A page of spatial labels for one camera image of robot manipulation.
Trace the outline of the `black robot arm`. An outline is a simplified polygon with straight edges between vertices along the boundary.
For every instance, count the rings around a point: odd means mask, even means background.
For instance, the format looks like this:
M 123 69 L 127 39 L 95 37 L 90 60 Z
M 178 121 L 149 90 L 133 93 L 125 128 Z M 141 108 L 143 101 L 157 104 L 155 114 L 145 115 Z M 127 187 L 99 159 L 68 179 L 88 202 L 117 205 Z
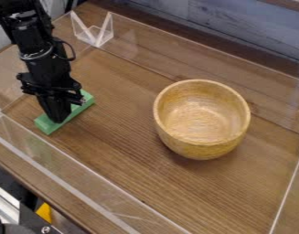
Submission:
M 22 92 L 36 96 L 50 119 L 62 123 L 71 105 L 84 103 L 82 85 L 71 77 L 75 50 L 52 35 L 54 24 L 39 0 L 0 0 L 0 26 L 27 67 L 27 72 L 16 75 Z

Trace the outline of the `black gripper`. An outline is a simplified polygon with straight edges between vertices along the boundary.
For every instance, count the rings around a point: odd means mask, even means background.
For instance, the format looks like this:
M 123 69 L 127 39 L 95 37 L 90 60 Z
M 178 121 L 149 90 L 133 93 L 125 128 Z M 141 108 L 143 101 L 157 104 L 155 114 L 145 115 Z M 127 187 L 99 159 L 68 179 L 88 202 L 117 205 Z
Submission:
M 18 74 L 22 91 L 36 96 L 47 116 L 62 123 L 71 113 L 71 105 L 82 105 L 82 85 L 71 77 L 70 62 L 75 57 L 66 54 L 22 54 L 28 69 Z

